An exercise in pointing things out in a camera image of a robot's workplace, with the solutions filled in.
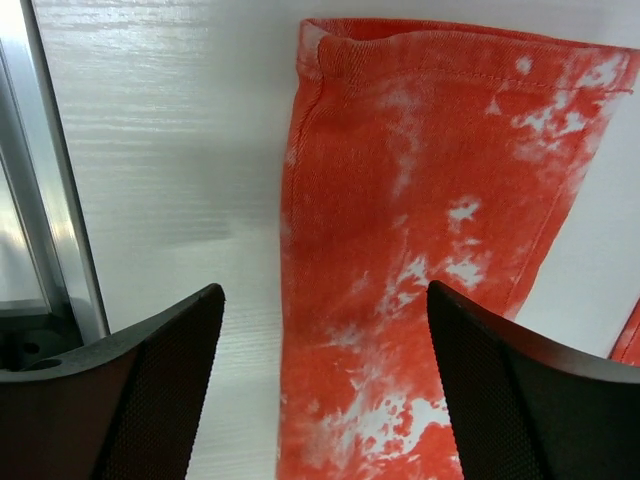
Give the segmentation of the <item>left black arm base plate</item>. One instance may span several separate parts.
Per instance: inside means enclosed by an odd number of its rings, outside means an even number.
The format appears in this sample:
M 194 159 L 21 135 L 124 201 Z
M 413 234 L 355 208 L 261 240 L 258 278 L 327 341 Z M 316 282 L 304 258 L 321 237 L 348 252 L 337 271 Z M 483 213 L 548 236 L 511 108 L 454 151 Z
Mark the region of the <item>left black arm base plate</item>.
M 83 346 L 72 307 L 35 300 L 1 303 L 1 390 L 72 378 L 86 372 L 74 361 Z

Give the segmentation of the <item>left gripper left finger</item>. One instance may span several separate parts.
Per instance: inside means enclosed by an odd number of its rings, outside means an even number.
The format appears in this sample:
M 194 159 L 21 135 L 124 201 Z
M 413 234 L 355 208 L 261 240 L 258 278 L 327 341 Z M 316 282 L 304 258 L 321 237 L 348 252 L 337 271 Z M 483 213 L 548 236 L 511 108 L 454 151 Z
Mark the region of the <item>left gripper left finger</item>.
M 2 370 L 2 478 L 185 478 L 223 314 L 210 284 L 90 345 Z

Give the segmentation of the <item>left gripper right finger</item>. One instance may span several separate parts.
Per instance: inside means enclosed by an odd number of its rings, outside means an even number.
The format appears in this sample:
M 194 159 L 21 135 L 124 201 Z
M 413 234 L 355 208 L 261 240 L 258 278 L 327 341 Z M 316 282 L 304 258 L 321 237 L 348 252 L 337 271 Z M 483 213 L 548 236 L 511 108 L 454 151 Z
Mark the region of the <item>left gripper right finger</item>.
M 427 316 L 465 478 L 638 478 L 638 368 L 548 339 L 440 281 Z

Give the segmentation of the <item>orange white tie-dye trousers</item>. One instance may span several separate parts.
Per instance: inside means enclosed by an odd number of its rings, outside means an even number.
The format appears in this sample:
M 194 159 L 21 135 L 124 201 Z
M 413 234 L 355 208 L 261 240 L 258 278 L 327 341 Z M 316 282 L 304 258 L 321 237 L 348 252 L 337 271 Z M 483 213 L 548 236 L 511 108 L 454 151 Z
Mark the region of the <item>orange white tie-dye trousers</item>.
M 427 286 L 516 315 L 639 54 L 468 24 L 309 18 L 296 70 L 276 475 L 458 479 Z

